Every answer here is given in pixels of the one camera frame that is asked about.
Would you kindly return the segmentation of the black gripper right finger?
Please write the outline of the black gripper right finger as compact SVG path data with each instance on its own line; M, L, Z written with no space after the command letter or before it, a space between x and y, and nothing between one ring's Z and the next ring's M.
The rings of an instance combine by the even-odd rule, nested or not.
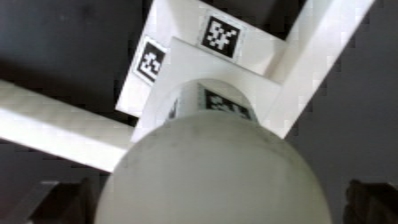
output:
M343 224L398 224L398 186L350 181Z

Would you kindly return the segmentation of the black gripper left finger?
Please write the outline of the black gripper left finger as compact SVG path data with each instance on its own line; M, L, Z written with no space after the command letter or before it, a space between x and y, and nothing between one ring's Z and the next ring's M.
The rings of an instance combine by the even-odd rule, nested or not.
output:
M41 181L0 224L94 224L90 181Z

